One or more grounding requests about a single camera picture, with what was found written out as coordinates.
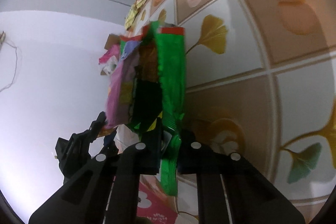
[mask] brown cardboard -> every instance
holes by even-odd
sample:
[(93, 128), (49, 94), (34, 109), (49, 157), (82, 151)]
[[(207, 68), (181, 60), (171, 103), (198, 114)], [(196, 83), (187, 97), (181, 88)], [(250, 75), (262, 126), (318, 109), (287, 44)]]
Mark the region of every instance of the brown cardboard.
[(112, 47), (112, 45), (118, 44), (118, 43), (120, 43), (119, 36), (115, 34), (110, 34), (106, 41), (104, 49), (109, 50)]

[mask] thin cable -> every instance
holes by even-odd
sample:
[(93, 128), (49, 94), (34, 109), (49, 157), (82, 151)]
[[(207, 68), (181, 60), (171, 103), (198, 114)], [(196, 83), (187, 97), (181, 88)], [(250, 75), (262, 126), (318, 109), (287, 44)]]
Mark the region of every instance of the thin cable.
[(3, 43), (6, 43), (7, 45), (9, 45), (10, 47), (14, 48), (15, 49), (15, 55), (16, 55), (16, 61), (15, 61), (15, 71), (14, 71), (14, 76), (13, 76), (13, 79), (12, 79), (12, 82), (9, 83), (8, 85), (4, 86), (3, 88), (0, 89), (0, 93), (3, 92), (4, 90), (7, 90), (9, 89), (15, 82), (15, 77), (16, 77), (16, 71), (17, 71), (17, 47), (16, 46), (13, 46), (11, 44), (9, 44), (8, 42), (4, 41)]

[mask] wire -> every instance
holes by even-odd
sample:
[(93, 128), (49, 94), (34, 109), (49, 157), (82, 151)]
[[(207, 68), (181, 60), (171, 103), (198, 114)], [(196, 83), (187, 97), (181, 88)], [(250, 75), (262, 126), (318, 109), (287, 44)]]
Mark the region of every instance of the wire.
[(17, 58), (17, 47), (9, 44), (6, 41), (4, 41), (3, 43), (6, 43), (7, 45), (9, 45), (10, 47), (15, 49), (16, 61), (15, 61), (15, 71), (14, 71), (14, 76), (13, 76), (12, 82), (9, 83), (8, 85), (4, 86), (3, 88), (1, 88), (0, 92), (3, 92), (4, 90), (9, 89), (15, 83), (15, 77), (16, 77), (16, 71), (17, 71), (17, 60), (18, 60), (18, 58)]

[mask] green snack bag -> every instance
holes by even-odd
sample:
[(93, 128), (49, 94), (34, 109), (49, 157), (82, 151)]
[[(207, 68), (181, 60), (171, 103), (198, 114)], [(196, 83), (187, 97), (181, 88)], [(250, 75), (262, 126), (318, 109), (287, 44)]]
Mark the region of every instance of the green snack bag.
[(161, 185), (167, 195), (177, 195), (176, 162), (184, 116), (185, 50), (184, 29), (160, 27), (155, 33), (158, 73), (162, 89), (162, 124), (172, 134), (162, 157)]

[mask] cardboard box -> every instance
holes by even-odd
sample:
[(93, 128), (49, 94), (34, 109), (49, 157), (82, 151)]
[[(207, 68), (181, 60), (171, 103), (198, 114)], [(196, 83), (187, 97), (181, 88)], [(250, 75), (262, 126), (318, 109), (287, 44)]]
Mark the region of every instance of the cardboard box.
[(120, 43), (119, 36), (116, 34), (110, 34), (106, 41), (104, 49), (109, 50), (112, 47), (112, 45), (118, 44), (118, 43)]

